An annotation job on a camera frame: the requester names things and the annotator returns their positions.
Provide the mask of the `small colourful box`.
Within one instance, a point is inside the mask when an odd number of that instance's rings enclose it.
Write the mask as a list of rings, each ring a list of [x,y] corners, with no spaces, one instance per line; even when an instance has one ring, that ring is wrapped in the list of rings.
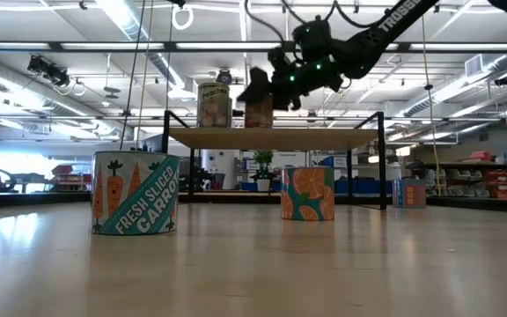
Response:
[[[393,181],[393,206],[395,208],[422,209],[426,203],[426,182],[417,179]]]

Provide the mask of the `orange slices label can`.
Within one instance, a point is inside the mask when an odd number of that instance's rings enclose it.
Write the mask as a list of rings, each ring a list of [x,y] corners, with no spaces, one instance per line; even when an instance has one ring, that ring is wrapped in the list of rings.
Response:
[[[281,218],[299,221],[334,220],[334,170],[290,167],[282,170]]]

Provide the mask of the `white cylindrical tank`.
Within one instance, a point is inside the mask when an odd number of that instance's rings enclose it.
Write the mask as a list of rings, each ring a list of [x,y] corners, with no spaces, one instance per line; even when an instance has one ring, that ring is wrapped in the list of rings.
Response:
[[[202,150],[202,168],[214,176],[211,190],[233,190],[236,188],[235,152],[231,150]]]

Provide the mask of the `white air vent grille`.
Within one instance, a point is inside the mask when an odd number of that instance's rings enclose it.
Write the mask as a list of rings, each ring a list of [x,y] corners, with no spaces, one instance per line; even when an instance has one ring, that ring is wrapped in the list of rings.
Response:
[[[483,72],[483,55],[478,54],[471,57],[465,61],[464,66],[467,77],[473,77],[481,74]]]

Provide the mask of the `blue storage bins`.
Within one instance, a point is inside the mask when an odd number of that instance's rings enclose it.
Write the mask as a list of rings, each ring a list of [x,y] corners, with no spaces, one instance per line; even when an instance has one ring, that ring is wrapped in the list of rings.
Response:
[[[351,182],[354,195],[379,195],[380,181],[373,178],[354,178]],[[336,194],[347,194],[349,192],[348,178],[342,176],[334,182],[334,192]]]

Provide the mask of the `black ceiling spotlights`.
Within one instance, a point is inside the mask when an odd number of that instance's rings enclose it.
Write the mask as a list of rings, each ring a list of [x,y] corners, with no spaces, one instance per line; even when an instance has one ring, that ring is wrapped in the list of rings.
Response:
[[[36,76],[48,80],[52,85],[65,87],[70,84],[70,76],[66,68],[50,63],[40,55],[32,55],[27,69]]]

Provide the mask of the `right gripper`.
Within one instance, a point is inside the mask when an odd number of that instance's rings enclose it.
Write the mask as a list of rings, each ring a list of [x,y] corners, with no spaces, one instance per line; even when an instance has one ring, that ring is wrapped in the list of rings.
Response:
[[[250,69],[250,84],[238,96],[238,101],[248,104],[270,99],[275,110],[299,110],[301,96],[322,87],[337,92],[343,83],[330,55],[297,66],[281,48],[273,48],[268,52],[268,60],[274,68],[271,81],[265,70]]]

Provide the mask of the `peaches label tin can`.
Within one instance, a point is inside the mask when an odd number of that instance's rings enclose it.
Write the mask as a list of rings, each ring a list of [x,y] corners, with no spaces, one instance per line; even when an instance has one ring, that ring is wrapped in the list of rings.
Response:
[[[197,126],[199,128],[229,128],[231,98],[228,85],[204,83],[197,91]]]

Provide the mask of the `overhead LED light bar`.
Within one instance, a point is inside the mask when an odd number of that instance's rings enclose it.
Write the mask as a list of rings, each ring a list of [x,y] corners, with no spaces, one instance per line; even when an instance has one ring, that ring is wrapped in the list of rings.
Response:
[[[278,41],[0,41],[0,53],[130,53],[156,52],[222,52],[262,53],[281,45]],[[505,42],[395,42],[386,48],[388,53],[416,54],[420,50],[433,54],[496,54],[507,53]]]

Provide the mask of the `silver ventilation duct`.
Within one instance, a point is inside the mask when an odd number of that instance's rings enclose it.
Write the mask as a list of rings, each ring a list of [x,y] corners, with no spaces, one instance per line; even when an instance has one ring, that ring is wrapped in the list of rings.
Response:
[[[94,1],[129,40],[138,41],[140,48],[146,48],[145,44],[151,39],[150,28],[144,25],[143,11],[136,10],[133,0]],[[172,89],[182,89],[185,86],[183,79],[168,65],[167,59],[161,53],[149,51],[144,52],[144,55]]]

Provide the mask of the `corn label tin can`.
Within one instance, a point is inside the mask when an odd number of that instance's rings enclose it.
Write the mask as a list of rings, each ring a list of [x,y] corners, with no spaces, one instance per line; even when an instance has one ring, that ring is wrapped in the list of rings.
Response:
[[[260,101],[249,101],[245,106],[246,128],[273,127],[273,98],[266,96]]]

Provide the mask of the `wooden shelf with black legs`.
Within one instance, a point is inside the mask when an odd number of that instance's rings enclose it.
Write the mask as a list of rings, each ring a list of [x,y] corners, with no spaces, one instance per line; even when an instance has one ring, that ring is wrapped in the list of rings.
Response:
[[[168,152],[173,138],[190,151],[276,150],[347,152],[348,171],[352,171],[352,151],[373,140],[378,142],[379,198],[381,210],[387,206],[385,115],[376,112],[352,129],[271,129],[271,128],[191,128],[170,110],[164,112],[160,151]]]

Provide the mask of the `green plant in white pot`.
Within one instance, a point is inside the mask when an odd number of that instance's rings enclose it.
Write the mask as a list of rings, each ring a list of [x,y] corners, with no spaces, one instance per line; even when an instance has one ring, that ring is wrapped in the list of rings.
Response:
[[[275,178],[275,175],[269,171],[272,159],[273,152],[271,150],[259,150],[253,155],[253,160],[259,166],[256,175],[253,176],[259,192],[270,191],[271,181]]]

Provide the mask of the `sliced carrots label can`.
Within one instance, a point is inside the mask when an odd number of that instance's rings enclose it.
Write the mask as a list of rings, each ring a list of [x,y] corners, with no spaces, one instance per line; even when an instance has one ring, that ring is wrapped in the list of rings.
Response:
[[[92,232],[139,236],[177,229],[180,158],[144,151],[92,157]]]

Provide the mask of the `red tool cart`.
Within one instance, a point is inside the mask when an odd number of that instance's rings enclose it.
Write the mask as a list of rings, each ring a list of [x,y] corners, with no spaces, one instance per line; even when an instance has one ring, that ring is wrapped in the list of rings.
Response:
[[[90,192],[92,168],[89,164],[64,164],[52,170],[52,192]]]

